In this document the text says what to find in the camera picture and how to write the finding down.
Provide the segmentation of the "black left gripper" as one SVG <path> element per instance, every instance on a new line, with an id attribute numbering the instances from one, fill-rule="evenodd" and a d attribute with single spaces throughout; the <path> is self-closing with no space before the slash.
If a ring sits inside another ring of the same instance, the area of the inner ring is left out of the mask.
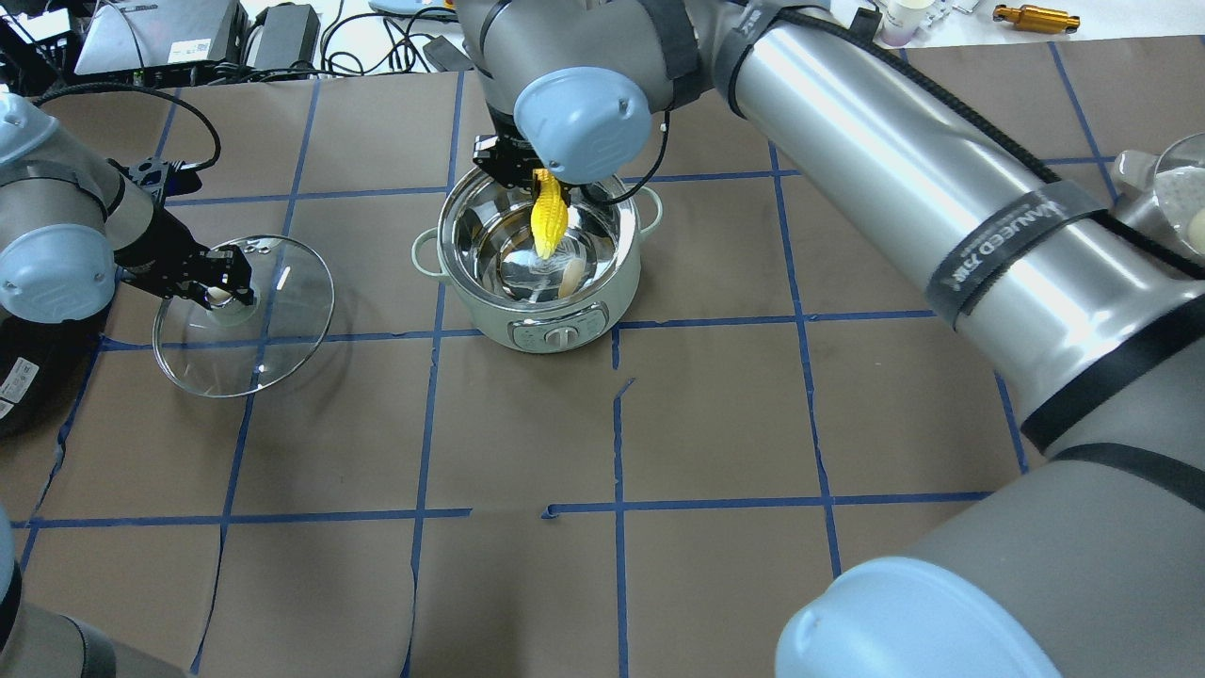
<path id="1" fill-rule="evenodd" d="M 202 309 L 228 303 L 253 305 L 252 266 L 241 246 L 225 244 L 210 250 L 198 243 L 186 225 L 167 211 L 167 197 L 186 196 L 202 188 L 198 169 L 184 163 L 147 158 L 133 166 L 113 163 L 127 184 L 118 210 L 133 207 L 133 240 L 113 248 L 114 263 L 123 281 L 157 297 L 182 297 Z"/>

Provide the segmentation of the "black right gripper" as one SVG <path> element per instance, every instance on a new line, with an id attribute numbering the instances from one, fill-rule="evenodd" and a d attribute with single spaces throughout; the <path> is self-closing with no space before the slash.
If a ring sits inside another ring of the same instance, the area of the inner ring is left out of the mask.
<path id="1" fill-rule="evenodd" d="M 516 126 L 512 116 L 490 111 L 493 132 L 474 138 L 474 166 L 507 188 L 537 187 L 535 171 L 546 170 L 537 152 Z"/>

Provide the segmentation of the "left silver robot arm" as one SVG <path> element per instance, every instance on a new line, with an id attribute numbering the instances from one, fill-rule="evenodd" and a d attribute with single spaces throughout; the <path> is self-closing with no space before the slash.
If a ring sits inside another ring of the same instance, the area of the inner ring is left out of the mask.
<path id="1" fill-rule="evenodd" d="M 120 166 L 29 99 L 4 94 L 4 313 L 43 325 L 86 320 L 111 303 L 117 282 L 202 309 L 254 303 L 239 246 L 198 243 L 165 206 L 198 190 L 199 172 L 158 157 Z"/>

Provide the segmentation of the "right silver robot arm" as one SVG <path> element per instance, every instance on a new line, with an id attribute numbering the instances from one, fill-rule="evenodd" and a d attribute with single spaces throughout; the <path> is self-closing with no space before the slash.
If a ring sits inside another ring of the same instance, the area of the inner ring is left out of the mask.
<path id="1" fill-rule="evenodd" d="M 778 677 L 1200 677 L 1203 266 L 827 1 L 459 1 L 502 155 L 609 179 L 713 89 L 1019 397 L 1046 462 L 786 623 Z"/>

